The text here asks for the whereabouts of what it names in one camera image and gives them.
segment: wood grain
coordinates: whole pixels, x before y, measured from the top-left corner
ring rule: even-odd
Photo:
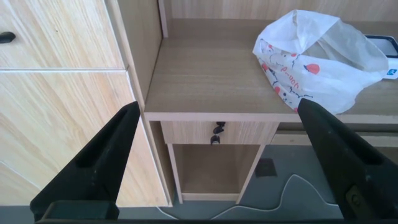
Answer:
[[[142,115],[141,118],[143,120],[146,120],[145,115]],[[170,161],[171,156],[169,155],[169,148],[164,142],[160,122],[149,122],[148,120],[146,120],[146,123],[144,123],[144,127],[147,133],[150,148],[152,149],[152,154],[154,155],[155,163],[157,164],[157,171],[163,183],[163,188],[166,194],[167,201],[169,202],[169,206],[172,207],[175,192],[175,182],[172,164]]]
[[[157,0],[108,0],[117,38],[142,109],[162,41]]]
[[[0,205],[28,205],[40,189],[0,162]]]
[[[104,1],[0,0],[0,68],[124,68]]]
[[[398,133],[358,133],[374,147],[398,147]],[[311,146],[305,131],[278,131],[271,144]]]
[[[1,162],[39,189],[122,106],[134,101],[126,72],[2,72],[0,95]],[[17,189],[2,190],[0,198]],[[24,205],[30,200],[25,198]],[[117,204],[167,205],[142,121],[137,127]]]
[[[173,175],[175,180],[175,186],[177,189],[178,201],[183,203],[181,194],[181,181],[183,179],[183,150],[174,151],[172,144],[167,144],[170,154],[170,160],[173,168]]]
[[[172,0],[179,19],[278,19],[294,9],[317,11],[346,21],[398,22],[396,0]]]
[[[162,42],[159,52],[146,101],[148,119],[242,121],[249,119],[245,116],[257,116],[252,121],[300,122],[275,94],[252,54],[258,34],[268,23],[175,19],[170,38]],[[353,25],[368,34],[398,38],[398,23]],[[383,80],[366,88],[339,118],[352,123],[397,123],[395,84]]]
[[[258,147],[172,145],[175,153],[173,168],[178,169],[176,180],[180,184],[182,200],[236,200],[240,193],[240,171],[248,171],[246,167],[253,163]]]
[[[169,29],[173,25],[171,0],[158,0],[160,21],[162,23],[163,38],[169,37]]]
[[[167,144],[210,144],[215,127],[215,122],[162,121]],[[272,123],[228,122],[219,135],[221,144],[263,144],[273,137],[273,129]]]

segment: gray floor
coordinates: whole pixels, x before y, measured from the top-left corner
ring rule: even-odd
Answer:
[[[217,219],[343,218],[339,208],[332,205],[333,196],[311,147],[267,146],[262,157],[273,159],[277,177],[252,176],[241,205],[257,210],[232,208]],[[175,200],[174,207],[162,210],[180,219],[209,219],[233,206],[234,202],[184,202],[181,205]],[[119,218],[169,219],[156,208],[121,208]],[[32,222],[33,218],[28,207],[0,207],[0,223]]]

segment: cabinet shelf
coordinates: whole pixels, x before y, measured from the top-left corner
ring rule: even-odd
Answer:
[[[236,120],[239,116],[253,121],[299,122],[299,116],[274,93],[252,54],[258,34],[270,22],[173,19],[154,69],[147,118]],[[397,22],[351,24],[364,34],[398,39]],[[383,80],[363,90],[354,107],[340,117],[351,123],[398,123],[396,95],[396,82]]]
[[[260,146],[173,144],[182,200],[237,200]]]

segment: plastic bag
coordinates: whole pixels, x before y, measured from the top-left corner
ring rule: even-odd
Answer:
[[[267,26],[253,53],[293,110],[306,98],[342,113],[388,69],[387,57],[360,31],[338,17],[310,11],[291,11]]]

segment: white cable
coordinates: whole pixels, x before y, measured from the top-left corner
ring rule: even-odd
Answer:
[[[216,218],[218,218],[218,217],[224,215],[225,213],[227,213],[227,212],[229,212],[229,211],[231,211],[231,210],[233,210],[233,209],[235,209],[235,208],[246,208],[246,209],[253,210],[253,211],[258,211],[258,212],[273,212],[273,211],[278,210],[278,209],[280,208],[280,206],[282,206],[282,202],[283,202],[283,199],[284,199],[284,194],[285,194],[285,190],[286,190],[287,184],[290,182],[290,180],[291,180],[293,177],[298,177],[298,178],[300,178],[301,180],[303,180],[305,183],[307,183],[309,186],[311,186],[312,189],[314,189],[315,192],[318,194],[318,196],[321,198],[321,200],[322,200],[322,202],[323,202],[324,204],[329,205],[329,206],[337,206],[337,207],[338,207],[337,204],[326,202],[326,201],[323,199],[323,197],[321,196],[321,194],[319,193],[319,191],[318,191],[309,181],[307,181],[306,179],[304,179],[303,177],[301,177],[301,176],[299,176],[299,175],[297,175],[297,174],[292,174],[292,175],[289,177],[289,179],[287,180],[287,182],[286,182],[286,184],[285,184],[285,186],[284,186],[284,189],[282,190],[282,193],[281,193],[280,199],[279,199],[279,205],[276,206],[276,208],[272,208],[272,209],[260,209],[260,208],[253,208],[253,207],[242,206],[242,205],[235,205],[235,206],[232,206],[231,208],[229,208],[229,209],[227,209],[227,210],[225,210],[225,211],[223,211],[223,212],[221,212],[221,213],[215,215],[213,218],[211,218],[211,220],[216,219]],[[170,217],[170,218],[178,219],[178,218],[176,218],[176,217],[174,217],[174,216],[172,216],[172,215],[170,215],[170,214],[164,212],[164,211],[163,211],[162,209],[160,209],[159,207],[157,207],[157,209],[159,209],[160,212],[162,212],[164,215],[167,215],[167,216]]]

